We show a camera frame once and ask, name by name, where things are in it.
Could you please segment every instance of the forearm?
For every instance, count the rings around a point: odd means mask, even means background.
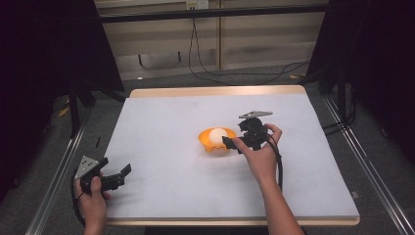
[[[303,234],[276,181],[260,182],[270,235]]]

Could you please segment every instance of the orange object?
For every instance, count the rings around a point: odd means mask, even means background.
[[[202,133],[199,134],[199,141],[201,141],[201,143],[205,147],[205,151],[208,152],[208,153],[213,151],[214,149],[228,150],[228,149],[226,149],[225,144],[223,144],[223,143],[217,144],[217,143],[212,143],[210,141],[209,134],[213,129],[216,129],[216,128],[224,129],[226,131],[226,133],[228,134],[227,137],[229,137],[229,138],[235,138],[236,137],[236,133],[233,130],[231,130],[229,128],[226,128],[226,127],[213,127],[213,128],[209,128],[209,129],[206,129],[206,130],[202,131]]]

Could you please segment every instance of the white table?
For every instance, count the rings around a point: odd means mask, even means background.
[[[355,225],[359,213],[317,115],[301,86],[134,90],[106,157],[105,174],[132,171],[109,201],[112,225],[265,225],[259,188],[243,155],[207,153],[198,135],[210,127],[242,133],[238,116],[271,111],[278,125],[283,194],[300,225]]]

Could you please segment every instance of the black cable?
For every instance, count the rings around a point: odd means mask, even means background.
[[[277,167],[278,167],[278,185],[280,186],[281,192],[283,191],[283,162],[282,162],[282,157],[280,154],[280,151],[278,150],[277,147],[277,142],[274,140],[275,145],[273,145],[268,139],[266,140],[266,143],[268,143],[272,150],[275,153],[275,158],[277,160]]]
[[[299,67],[301,67],[301,66],[303,66],[303,65],[308,64],[308,63],[309,63],[309,60],[307,60],[307,61],[305,61],[305,62],[295,62],[295,63],[287,64],[287,65],[285,65],[285,66],[283,67],[283,70],[282,70],[281,72],[273,72],[273,73],[266,73],[266,72],[262,72],[262,73],[256,73],[256,72],[227,72],[227,73],[213,73],[213,72],[211,72],[211,71],[206,70],[206,68],[204,67],[204,65],[203,65],[203,63],[202,63],[201,53],[200,53],[200,47],[199,47],[199,37],[198,37],[198,31],[197,31],[197,29],[196,29],[196,22],[195,22],[195,19],[193,19],[193,30],[192,30],[192,37],[191,37],[191,41],[190,41],[189,58],[188,58],[188,59],[189,59],[189,61],[188,61],[188,64],[189,64],[189,70],[191,71],[191,73],[192,73],[195,77],[197,77],[197,78],[199,78],[199,79],[208,80],[208,81],[213,81],[213,82],[217,82],[217,83],[224,84],[224,85],[234,85],[234,86],[237,86],[237,85],[241,85],[241,84],[230,84],[230,83],[227,83],[227,82],[222,82],[222,81],[218,81],[218,80],[211,79],[211,78],[200,77],[200,76],[198,76],[197,74],[195,74],[195,73],[193,72],[192,67],[191,67],[191,65],[190,65],[190,55],[191,55],[192,48],[193,48],[193,38],[194,38],[194,36],[196,36],[196,44],[197,44],[197,49],[198,49],[198,58],[199,58],[199,63],[200,63],[200,65],[201,65],[202,69],[203,69],[206,73],[208,73],[208,74],[210,74],[210,75],[214,75],[214,76],[223,76],[223,75],[277,75],[276,77],[272,77],[271,79],[269,79],[269,80],[267,80],[267,81],[261,82],[261,83],[259,83],[259,84],[254,84],[254,85],[263,85],[263,84],[269,83],[269,82],[271,82],[271,81],[273,81],[273,80],[275,80],[275,79],[279,78],[279,77],[280,77],[282,74],[284,74],[284,73],[288,73],[288,72],[291,72],[291,71],[295,71],[295,70],[297,70]],[[295,64],[299,64],[299,65],[298,65],[297,67],[295,67],[295,68],[291,69],[291,70],[287,70],[287,71],[286,71],[286,68],[287,68],[287,67],[292,66],[292,65],[295,65]]]
[[[72,207],[75,212],[76,218],[79,220],[79,222],[82,224],[82,226],[85,227],[85,219],[83,218],[80,208],[79,208],[79,198],[82,196],[83,192],[79,195],[79,197],[75,197],[75,192],[73,188],[73,179],[75,178],[77,172],[77,168],[73,171],[72,176],[70,177],[70,195],[72,197]]]

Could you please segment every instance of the human hand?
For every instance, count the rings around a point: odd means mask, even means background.
[[[75,181],[76,197],[85,219],[84,234],[103,234],[107,224],[107,204],[105,200],[111,195],[107,192],[101,193],[101,179],[98,176],[92,178],[91,195],[83,193],[80,187],[80,179]]]
[[[272,138],[269,138],[269,142],[277,146],[283,131],[276,125],[270,123],[266,123],[265,127],[272,131]],[[253,151],[240,138],[233,138],[232,141],[247,158],[251,172],[260,187],[264,184],[276,183],[277,157],[268,143],[260,150]]]

